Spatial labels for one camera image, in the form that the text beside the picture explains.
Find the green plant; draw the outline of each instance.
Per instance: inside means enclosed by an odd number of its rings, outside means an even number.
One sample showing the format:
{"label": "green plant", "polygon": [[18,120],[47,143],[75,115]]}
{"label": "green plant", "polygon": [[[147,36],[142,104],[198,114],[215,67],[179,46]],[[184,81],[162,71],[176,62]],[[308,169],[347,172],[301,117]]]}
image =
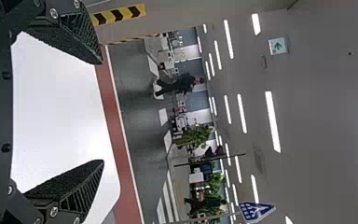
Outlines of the green plant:
{"label": "green plant", "polygon": [[213,130],[208,126],[199,126],[190,129],[182,135],[182,138],[175,139],[173,142],[178,146],[194,145],[195,147],[206,148],[206,141]]}

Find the white wall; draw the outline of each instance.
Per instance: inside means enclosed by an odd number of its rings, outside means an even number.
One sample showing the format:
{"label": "white wall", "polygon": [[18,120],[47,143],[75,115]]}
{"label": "white wall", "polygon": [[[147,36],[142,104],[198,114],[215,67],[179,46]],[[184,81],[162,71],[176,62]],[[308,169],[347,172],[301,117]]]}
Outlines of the white wall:
{"label": "white wall", "polygon": [[94,66],[22,33],[12,47],[14,152],[11,177],[21,191],[87,161],[104,159],[84,223],[102,223],[120,185]]}
{"label": "white wall", "polygon": [[[159,34],[172,30],[184,30],[199,24],[222,20],[230,15],[250,14],[288,7],[295,0],[112,0],[89,7],[90,13],[111,8],[144,3],[146,16],[130,21],[116,22],[97,27],[103,44],[140,35]],[[96,0],[84,0],[85,4]]]}

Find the person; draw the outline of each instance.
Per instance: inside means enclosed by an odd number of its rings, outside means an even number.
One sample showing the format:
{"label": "person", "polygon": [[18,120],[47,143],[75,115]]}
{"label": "person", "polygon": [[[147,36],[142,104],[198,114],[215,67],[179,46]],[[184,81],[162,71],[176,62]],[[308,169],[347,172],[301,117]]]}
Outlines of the person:
{"label": "person", "polygon": [[162,87],[162,89],[161,91],[157,91],[155,95],[156,97],[159,97],[160,95],[171,91],[180,91],[184,95],[186,95],[188,91],[193,91],[194,86],[197,85],[198,83],[199,84],[205,83],[205,78],[203,77],[195,78],[191,76],[189,73],[185,73],[181,75],[181,78],[176,80],[176,82],[174,82],[173,84],[168,84],[162,81],[161,79],[159,79],[157,80],[157,84],[160,87]]}
{"label": "person", "polygon": [[185,203],[191,205],[191,210],[189,215],[192,216],[197,213],[199,210],[209,210],[213,208],[219,208],[222,204],[227,204],[226,200],[219,198],[206,197],[202,202],[199,202],[197,199],[188,199],[185,198]]}

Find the white line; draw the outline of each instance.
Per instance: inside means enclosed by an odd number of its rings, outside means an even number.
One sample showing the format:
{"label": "white line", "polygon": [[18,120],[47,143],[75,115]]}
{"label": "white line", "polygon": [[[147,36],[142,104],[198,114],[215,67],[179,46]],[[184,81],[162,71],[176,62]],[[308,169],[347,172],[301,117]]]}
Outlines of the white line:
{"label": "white line", "polygon": [[175,213],[176,221],[179,221],[178,207],[176,205],[176,198],[175,198],[175,194],[173,192],[173,186],[172,186],[172,180],[171,180],[170,171],[168,171],[168,173],[167,173],[167,179],[168,179],[168,186],[170,187],[171,200],[172,200],[172,204],[173,204],[173,212]]}
{"label": "white line", "polygon": [[167,182],[164,183],[164,187],[162,188],[162,192],[164,194],[165,207],[167,208],[168,220],[173,222],[173,213],[170,201],[170,195],[168,195]]}
{"label": "white line", "polygon": [[159,122],[161,123],[161,126],[163,126],[168,121],[168,114],[167,109],[163,108],[158,111],[159,116]]}
{"label": "white line", "polygon": [[118,100],[115,78],[113,77],[113,69],[112,69],[112,64],[110,61],[108,46],[105,46],[105,49],[106,49],[106,57],[107,57],[106,60],[108,61],[109,72],[110,72],[110,76],[112,78],[113,90],[115,92],[115,98],[116,98],[116,104],[117,104],[117,110],[118,110],[118,117],[120,119],[121,131],[123,132],[124,144],[126,146],[127,157],[128,157],[129,164],[130,164],[131,178],[132,178],[133,187],[135,189],[136,202],[138,203],[139,215],[141,216],[142,224],[145,224],[144,212],[142,210],[141,201],[139,200],[139,193],[138,193],[138,188],[137,188],[136,181],[135,181],[135,175],[133,174],[131,154],[130,154],[130,150],[129,150],[129,144],[127,142],[127,135],[126,135],[126,130],[124,128],[123,118],[121,116],[120,102]]}
{"label": "white line", "polygon": [[165,149],[167,150],[167,152],[169,152],[171,144],[172,144],[171,131],[168,131],[165,134],[165,136],[164,136],[164,144],[165,144]]}
{"label": "white line", "polygon": [[164,208],[162,207],[161,198],[159,198],[158,200],[157,216],[158,216],[158,223],[162,224],[167,222],[167,220],[165,219]]}

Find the white ceiling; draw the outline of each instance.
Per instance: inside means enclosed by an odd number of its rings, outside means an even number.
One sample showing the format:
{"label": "white ceiling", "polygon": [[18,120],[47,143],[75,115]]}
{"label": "white ceiling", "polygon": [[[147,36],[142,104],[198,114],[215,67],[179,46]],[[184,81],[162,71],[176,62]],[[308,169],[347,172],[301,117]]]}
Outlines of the white ceiling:
{"label": "white ceiling", "polygon": [[[234,59],[228,55],[223,21],[198,27],[202,58],[212,53],[216,77],[208,83],[218,110],[218,132],[231,154],[241,158],[243,183],[235,162],[231,183],[240,201],[252,201],[251,175],[260,202],[277,211],[261,223],[358,223],[358,2],[304,0],[291,10],[260,14],[255,36],[251,16],[229,20]],[[287,37],[290,54],[271,57],[268,40]],[[223,69],[217,68],[213,42]],[[268,60],[262,67],[261,56]],[[273,150],[265,91],[272,91],[282,153]],[[237,94],[242,95],[248,133],[242,131]],[[227,122],[228,96],[232,124]],[[257,155],[265,169],[256,168]],[[233,201],[232,188],[230,199]],[[237,217],[236,223],[244,223]]]}

